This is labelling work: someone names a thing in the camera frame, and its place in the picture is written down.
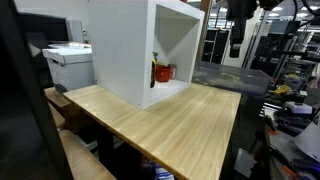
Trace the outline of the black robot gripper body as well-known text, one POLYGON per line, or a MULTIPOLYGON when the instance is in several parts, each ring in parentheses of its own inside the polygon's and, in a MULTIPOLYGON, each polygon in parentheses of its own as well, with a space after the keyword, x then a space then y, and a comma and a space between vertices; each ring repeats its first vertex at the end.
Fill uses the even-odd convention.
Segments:
POLYGON ((256 0, 228 0, 228 20, 234 24, 230 35, 231 58, 238 58, 244 40, 246 22, 254 16, 256 0))

